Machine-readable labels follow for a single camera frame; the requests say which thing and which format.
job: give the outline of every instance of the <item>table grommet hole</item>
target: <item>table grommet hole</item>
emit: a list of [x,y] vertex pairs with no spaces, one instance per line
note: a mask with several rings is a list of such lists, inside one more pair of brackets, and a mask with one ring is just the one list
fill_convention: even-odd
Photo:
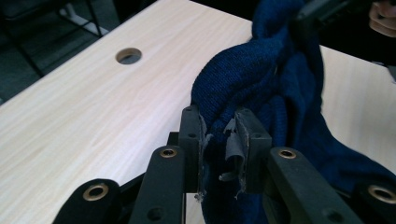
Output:
[[142,58],[142,51],[140,49],[128,48],[120,50],[116,55],[116,60],[121,64],[136,63]]

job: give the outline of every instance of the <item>screw hole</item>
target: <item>screw hole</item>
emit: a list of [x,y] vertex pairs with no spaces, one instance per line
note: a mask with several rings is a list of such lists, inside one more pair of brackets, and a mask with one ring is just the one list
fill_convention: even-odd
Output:
[[294,159],[297,157],[297,155],[294,152],[292,152],[290,150],[286,150],[286,149],[280,150],[278,152],[278,154],[279,154],[279,156],[281,156],[285,159]]
[[323,216],[330,220],[330,222],[341,223],[344,221],[344,217],[336,212],[335,210],[328,208],[322,211]]
[[369,187],[369,193],[383,203],[396,204],[396,194],[388,189],[372,185]]
[[136,63],[142,58],[142,52],[139,49],[122,49],[116,55],[117,62],[121,64]]
[[177,151],[172,148],[167,148],[161,151],[161,156],[164,158],[171,158],[176,156]]
[[159,221],[163,219],[163,210],[161,208],[152,208],[148,211],[148,219],[151,221]]
[[108,193],[108,186],[104,183],[92,185],[84,191],[82,197],[89,202],[98,201]]

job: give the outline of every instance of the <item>wooden table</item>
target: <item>wooden table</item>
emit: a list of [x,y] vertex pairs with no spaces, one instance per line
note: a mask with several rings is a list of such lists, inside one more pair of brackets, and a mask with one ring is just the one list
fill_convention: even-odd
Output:
[[[51,223],[79,185],[145,172],[178,130],[191,85],[218,52],[247,42],[250,21],[161,0],[0,106],[0,223]],[[142,58],[120,64],[136,48]],[[396,171],[396,85],[388,71],[331,49],[323,114],[334,135]],[[188,223],[202,223],[189,195]]]

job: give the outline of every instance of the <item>blue cloth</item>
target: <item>blue cloth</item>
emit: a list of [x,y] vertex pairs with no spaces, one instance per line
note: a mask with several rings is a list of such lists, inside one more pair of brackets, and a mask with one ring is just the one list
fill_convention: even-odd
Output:
[[380,164],[334,139],[321,111],[323,62],[318,40],[296,44],[288,21],[303,0],[261,0],[253,38],[216,55],[196,78],[191,101],[213,138],[205,150],[206,223],[265,223],[261,195],[240,193],[238,180],[219,181],[233,163],[225,158],[224,128],[238,106],[252,110],[273,137],[274,147],[300,150],[333,185],[351,192],[356,183],[396,184]]

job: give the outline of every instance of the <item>human hand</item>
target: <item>human hand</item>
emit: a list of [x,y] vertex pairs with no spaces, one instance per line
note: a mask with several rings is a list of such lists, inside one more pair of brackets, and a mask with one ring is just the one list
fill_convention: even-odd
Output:
[[396,37],[396,6],[389,0],[374,2],[369,13],[370,27],[382,35]]

